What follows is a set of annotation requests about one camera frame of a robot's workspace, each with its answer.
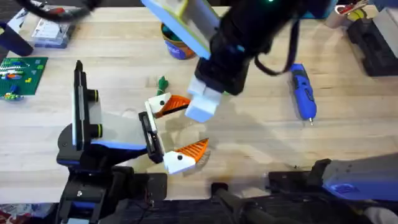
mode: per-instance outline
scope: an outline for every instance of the black wire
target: black wire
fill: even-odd
[[[141,213],[141,217],[140,219],[138,219],[138,221],[135,222],[135,224],[140,224],[140,222],[144,219],[147,218],[149,216],[151,216],[153,213],[155,213],[156,211],[152,210],[151,208],[153,208],[153,205],[148,205],[148,207],[143,208],[142,206],[140,206],[138,203],[136,203],[135,201],[132,201],[134,205],[136,205],[137,207],[139,207],[142,210]]]
[[[27,11],[53,22],[73,22],[82,19],[90,14],[95,8],[97,8],[102,0],[86,0],[83,1],[84,7],[74,10],[69,10],[68,13],[55,14],[45,11],[44,9],[36,6],[30,0],[15,0],[24,7]]]
[[[257,66],[257,68],[271,76],[280,75],[282,73],[289,71],[292,68],[294,60],[296,58],[297,46],[299,43],[299,33],[300,33],[300,20],[296,20],[293,23],[292,30],[290,31],[289,52],[287,55],[286,65],[285,65],[285,68],[283,69],[283,71],[275,72],[275,71],[267,68],[265,65],[263,65],[259,61],[259,55],[254,57],[254,64]]]
[[[136,224],[140,224],[140,222],[144,219],[145,213],[146,213],[148,210],[149,210],[149,208],[145,209],[145,210],[142,212],[141,217],[140,217],[140,219],[138,219],[138,221],[136,222]]]

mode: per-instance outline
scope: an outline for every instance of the blue power tool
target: blue power tool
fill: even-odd
[[[317,115],[317,105],[313,97],[313,91],[308,75],[302,64],[293,64],[293,85],[298,111],[304,120],[309,120],[313,125],[313,119]]]

